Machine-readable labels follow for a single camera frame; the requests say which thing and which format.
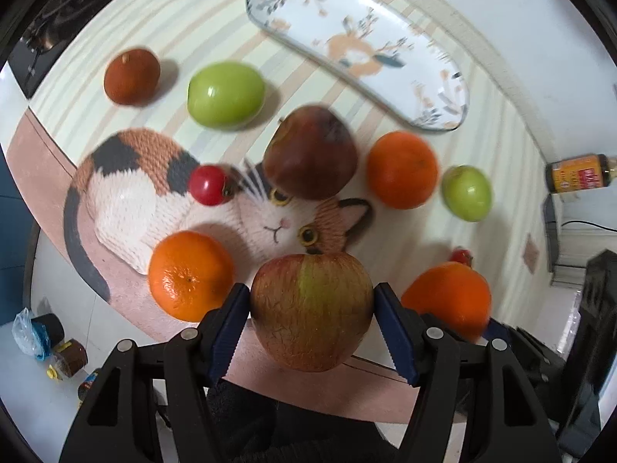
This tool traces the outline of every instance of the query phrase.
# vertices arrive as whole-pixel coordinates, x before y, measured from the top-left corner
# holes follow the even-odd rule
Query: cat tail
[[[86,283],[105,301],[109,301],[109,286],[92,263],[81,244],[77,229],[77,212],[81,197],[84,195],[94,171],[94,160],[88,157],[79,165],[69,186],[64,202],[64,243],[75,270]]]

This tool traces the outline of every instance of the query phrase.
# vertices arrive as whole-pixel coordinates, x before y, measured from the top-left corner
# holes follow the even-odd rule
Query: striped tablecloth
[[[423,270],[445,260],[452,247],[464,245],[491,286],[493,315],[531,324],[549,281],[541,217],[546,194],[542,156],[520,112],[473,51],[465,50],[417,2],[381,1],[422,27],[461,67],[470,88],[467,119],[454,132],[422,136],[442,169],[471,164],[484,170],[492,179],[494,208],[482,223],[465,223],[449,213],[436,193],[418,209],[388,210],[365,189],[361,166],[341,195],[371,199],[376,224],[350,252],[374,282],[388,281],[401,294]],[[115,106],[103,92],[107,63],[133,46],[148,46],[162,60],[162,95],[145,108]],[[248,131],[204,129],[188,116],[190,77],[224,59],[253,64],[269,83],[263,112]],[[200,161],[238,164],[245,155],[260,161],[279,118],[309,102],[331,105],[344,117],[363,154],[384,133],[408,129],[326,69],[260,32],[249,22],[244,0],[114,0],[60,56],[31,108],[76,165],[110,134],[132,126],[171,136]],[[535,274],[523,263],[528,237],[540,251]],[[134,315],[125,316],[139,324]],[[358,355],[392,364],[376,327]]]

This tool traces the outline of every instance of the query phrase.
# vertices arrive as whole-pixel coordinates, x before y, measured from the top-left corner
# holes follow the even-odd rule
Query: yellow and red label
[[[602,188],[602,166],[598,155],[553,164],[553,184],[557,193]]]

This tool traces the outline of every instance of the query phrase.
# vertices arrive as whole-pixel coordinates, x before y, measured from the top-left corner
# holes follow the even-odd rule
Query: blue cabinet
[[[24,269],[34,219],[0,151],[0,324],[23,308]]]

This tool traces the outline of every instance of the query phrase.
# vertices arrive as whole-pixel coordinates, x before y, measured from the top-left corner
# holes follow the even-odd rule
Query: cat face
[[[246,171],[236,169],[242,192],[235,200],[248,236],[267,258],[343,251],[372,220],[368,201],[289,197],[268,182],[261,164],[245,165]]]

